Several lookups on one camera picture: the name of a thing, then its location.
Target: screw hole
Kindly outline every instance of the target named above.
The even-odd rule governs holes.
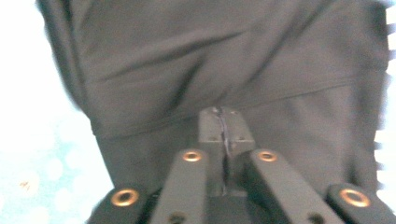
[[[169,224],[182,224],[186,221],[183,213],[175,212],[169,217]]]
[[[325,223],[323,216],[318,213],[308,214],[308,220],[312,224],[324,224]]]
[[[267,160],[271,160],[274,156],[271,154],[262,154],[262,157]]]
[[[120,202],[125,203],[133,197],[131,193],[123,193],[120,195]]]

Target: blurry background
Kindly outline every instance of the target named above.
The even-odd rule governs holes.
[[[377,194],[396,211],[396,7],[386,2],[392,55],[375,157]],[[0,223],[84,223],[113,186],[88,119],[65,93],[35,0],[0,0],[0,29]]]

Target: black fabric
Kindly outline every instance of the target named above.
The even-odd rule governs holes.
[[[175,153],[196,146],[197,113],[226,105],[320,194],[340,182],[375,190],[388,62],[378,3],[73,0],[69,9],[70,33],[56,30],[65,15],[45,13],[52,46],[76,53],[58,62],[76,68],[62,70],[64,81],[116,186],[158,189]]]

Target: metal grommet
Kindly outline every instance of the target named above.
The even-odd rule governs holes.
[[[196,151],[189,151],[184,153],[183,160],[185,161],[199,161],[202,158],[201,153]]]
[[[370,200],[361,192],[358,192],[354,189],[343,189],[340,192],[340,196],[344,201],[349,204],[352,204],[356,207],[368,207],[370,205]]]
[[[135,203],[138,199],[139,193],[136,190],[122,189],[113,194],[111,202],[118,207],[124,207]]]
[[[262,161],[276,161],[277,160],[276,154],[269,152],[269,151],[259,152],[259,158]]]

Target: dark gray cloth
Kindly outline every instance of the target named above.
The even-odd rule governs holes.
[[[52,46],[115,185],[159,188],[175,153],[196,146],[197,113],[225,105],[320,194],[340,182],[376,189],[388,62],[378,3],[41,2],[65,11],[47,13]]]

